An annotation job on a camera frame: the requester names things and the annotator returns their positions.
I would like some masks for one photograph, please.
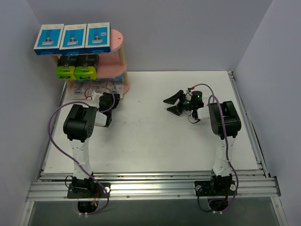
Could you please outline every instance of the shelf rack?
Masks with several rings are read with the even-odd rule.
[[[60,54],[51,55],[54,62],[57,64]],[[97,68],[97,78],[116,78],[123,75],[123,94],[127,93],[130,84],[127,76],[127,60],[123,47],[123,35],[114,29],[111,29],[111,53],[99,54],[99,63]],[[73,86],[74,80],[66,80],[68,88]]]

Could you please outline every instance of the gray wall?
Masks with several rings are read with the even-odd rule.
[[[234,70],[271,0],[27,0],[42,24],[111,22],[129,71]]]
[[[301,222],[300,10],[300,0],[274,0],[235,73],[291,226]]]
[[[0,28],[0,224],[10,226],[37,179],[62,84],[51,58],[33,51],[40,24],[25,0],[2,1]]]

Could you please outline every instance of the green box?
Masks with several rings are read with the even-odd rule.
[[[56,75],[59,79],[76,79],[74,75],[77,56],[61,56],[57,67]]]
[[[74,75],[78,80],[95,80],[99,55],[79,55],[76,62]]]

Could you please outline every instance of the purple cable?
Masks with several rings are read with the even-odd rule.
[[[230,160],[229,160],[229,156],[228,156],[228,148],[229,148],[229,144],[228,144],[228,138],[227,138],[227,132],[226,132],[226,126],[225,126],[225,120],[224,120],[224,116],[222,114],[222,107],[221,107],[221,104],[220,102],[218,101],[218,99],[216,98],[215,95],[211,95],[208,99],[208,104],[210,104],[210,99],[213,98],[216,103],[217,103],[217,106],[218,106],[218,109],[220,110],[220,115],[221,115],[221,119],[222,119],[222,130],[224,132],[224,137],[225,137],[225,142],[226,142],[226,158],[227,158],[227,161],[228,161],[228,164],[230,166],[230,168],[232,169],[232,171],[234,172],[235,174],[235,178],[236,178],[236,187],[235,187],[235,191],[234,191],[234,195],[233,195],[233,198],[231,199],[229,205],[223,209],[221,212],[224,212],[226,211],[229,206],[234,202],[235,200],[235,196],[237,195],[237,190],[238,190],[238,175],[237,175],[237,172],[235,171],[234,167],[232,166]]]
[[[106,89],[112,94],[112,96],[113,96],[113,104],[112,104],[112,106],[109,107],[107,110],[104,110],[104,111],[102,111],[102,112],[100,112],[100,113],[108,112],[109,110],[111,110],[111,109],[114,107],[114,105],[115,105],[115,96],[114,96],[114,94],[112,93],[112,91],[111,91],[108,87],[106,87],[106,86],[101,86],[101,85],[93,85],[93,86],[89,86],[88,88],[86,88],[86,90],[85,90],[85,92],[84,92],[85,98],[88,98],[88,97],[86,96],[86,92],[88,91],[88,89],[93,88],[93,87],[102,87],[102,88],[106,88]]]
[[[207,87],[210,89],[212,95],[214,96],[213,90],[212,90],[211,87],[208,86],[207,84],[200,83],[200,84],[197,84],[197,85],[195,85],[195,86],[193,86],[193,87],[191,87],[191,88],[195,88],[195,87],[197,87],[197,86],[207,86]]]
[[[72,104],[83,104],[83,105],[89,106],[87,103],[82,102],[82,101],[73,101],[73,102],[69,102],[69,103],[66,103],[66,104],[64,104],[64,105],[62,105],[62,106],[60,106],[60,107],[58,107],[58,109],[56,109],[56,111],[53,112],[53,114],[50,116],[50,118],[49,118],[49,120],[48,120],[48,124],[47,124],[47,132],[48,132],[49,139],[50,139],[50,141],[53,143],[53,145],[54,145],[61,153],[63,153],[64,155],[66,155],[68,158],[72,159],[72,160],[79,166],[79,168],[80,168],[87,176],[89,176],[92,180],[94,180],[94,181],[95,181],[95,182],[103,189],[103,191],[104,191],[105,194],[107,195],[107,203],[106,203],[104,206],[102,206],[101,208],[98,208],[98,207],[99,207],[99,205],[98,205],[97,209],[96,209],[94,212],[88,213],[88,214],[87,214],[87,215],[91,215],[91,214],[98,213],[99,211],[103,210],[104,208],[106,208],[106,207],[108,206],[109,201],[110,201],[110,200],[109,200],[109,194],[108,194],[108,192],[105,190],[104,186],[103,186],[101,183],[99,183],[98,180],[95,179],[95,177],[93,177],[91,174],[89,174],[89,173],[81,166],[81,164],[80,164],[79,161],[77,161],[77,160],[76,160],[75,158],[73,158],[71,155],[69,155],[69,154],[67,154],[65,151],[63,151],[63,150],[55,143],[55,141],[53,140],[53,138],[52,138],[52,136],[51,136],[50,125],[51,125],[51,120],[52,120],[52,118],[55,116],[55,114],[56,114],[60,109],[62,109],[63,107],[65,107],[65,106],[67,106],[67,105],[72,105]]]

